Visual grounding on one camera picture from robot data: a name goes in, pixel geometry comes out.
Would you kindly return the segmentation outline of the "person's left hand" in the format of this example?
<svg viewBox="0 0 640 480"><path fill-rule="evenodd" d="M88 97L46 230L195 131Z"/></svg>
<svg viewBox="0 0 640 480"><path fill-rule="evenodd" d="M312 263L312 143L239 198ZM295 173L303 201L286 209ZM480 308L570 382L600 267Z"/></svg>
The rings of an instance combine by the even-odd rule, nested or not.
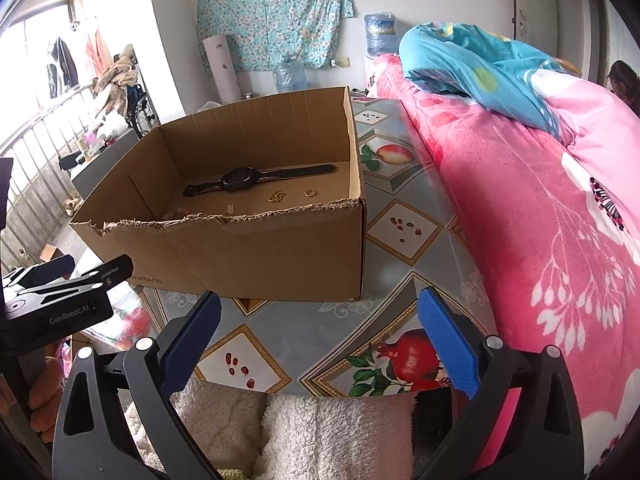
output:
<svg viewBox="0 0 640 480"><path fill-rule="evenodd" d="M30 426L44 443L53 442L56 418L63 396L62 378L60 362L53 356L47 356L40 375L29 391L28 404L32 410Z"/></svg>

